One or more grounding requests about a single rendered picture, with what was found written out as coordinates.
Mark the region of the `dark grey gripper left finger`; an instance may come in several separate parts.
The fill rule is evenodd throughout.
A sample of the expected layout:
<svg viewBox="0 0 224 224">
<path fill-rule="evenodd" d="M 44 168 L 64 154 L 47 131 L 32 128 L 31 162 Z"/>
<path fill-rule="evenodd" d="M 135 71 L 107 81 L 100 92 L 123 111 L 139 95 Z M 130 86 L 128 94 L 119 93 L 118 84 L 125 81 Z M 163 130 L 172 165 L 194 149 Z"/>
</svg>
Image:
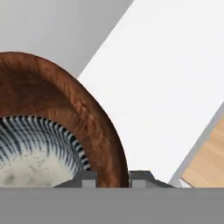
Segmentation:
<svg viewBox="0 0 224 224">
<path fill-rule="evenodd" d="M 98 186 L 98 174 L 96 171 L 78 171 L 75 176 L 57 188 L 96 188 Z"/>
</svg>

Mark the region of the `brown wooden bowl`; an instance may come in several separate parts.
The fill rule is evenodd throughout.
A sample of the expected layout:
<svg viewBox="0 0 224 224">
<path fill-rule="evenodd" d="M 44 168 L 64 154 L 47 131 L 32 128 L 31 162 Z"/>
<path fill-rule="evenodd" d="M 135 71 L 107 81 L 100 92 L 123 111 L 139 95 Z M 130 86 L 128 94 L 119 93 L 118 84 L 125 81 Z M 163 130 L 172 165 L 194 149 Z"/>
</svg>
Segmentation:
<svg viewBox="0 0 224 224">
<path fill-rule="evenodd" d="M 98 101 L 66 70 L 24 52 L 0 52 L 0 117 L 42 116 L 79 140 L 100 187 L 127 187 L 123 146 Z"/>
</svg>

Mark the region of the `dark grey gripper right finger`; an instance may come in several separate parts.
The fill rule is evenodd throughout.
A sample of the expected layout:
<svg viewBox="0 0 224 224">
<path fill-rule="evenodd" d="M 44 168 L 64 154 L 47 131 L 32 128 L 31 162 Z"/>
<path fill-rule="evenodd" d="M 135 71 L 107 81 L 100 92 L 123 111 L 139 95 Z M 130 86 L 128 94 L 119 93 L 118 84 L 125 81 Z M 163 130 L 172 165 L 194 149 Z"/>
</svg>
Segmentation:
<svg viewBox="0 0 224 224">
<path fill-rule="evenodd" d="M 129 187 L 147 187 L 147 188 L 172 188 L 163 181 L 156 179 L 150 171 L 130 171 L 129 172 Z"/>
</svg>

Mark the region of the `white cabinet door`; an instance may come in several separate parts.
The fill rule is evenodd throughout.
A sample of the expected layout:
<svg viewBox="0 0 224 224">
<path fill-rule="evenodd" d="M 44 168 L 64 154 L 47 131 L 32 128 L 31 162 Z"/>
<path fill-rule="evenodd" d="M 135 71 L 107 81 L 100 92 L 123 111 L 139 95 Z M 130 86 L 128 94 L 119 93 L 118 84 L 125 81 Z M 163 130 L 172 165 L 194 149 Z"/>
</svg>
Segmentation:
<svg viewBox="0 0 224 224">
<path fill-rule="evenodd" d="M 128 167 L 169 181 L 224 102 L 224 0 L 134 0 L 79 80 Z"/>
</svg>

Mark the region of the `blue striped white bowl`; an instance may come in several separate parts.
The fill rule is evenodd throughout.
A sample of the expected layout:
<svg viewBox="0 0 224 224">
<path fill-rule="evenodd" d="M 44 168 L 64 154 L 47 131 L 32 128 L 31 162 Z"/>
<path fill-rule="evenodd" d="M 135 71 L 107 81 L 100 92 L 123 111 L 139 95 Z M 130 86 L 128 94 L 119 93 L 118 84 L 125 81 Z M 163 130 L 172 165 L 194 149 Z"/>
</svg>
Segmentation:
<svg viewBox="0 0 224 224">
<path fill-rule="evenodd" d="M 77 137 L 35 115 L 0 117 L 0 188 L 55 187 L 88 171 Z"/>
</svg>

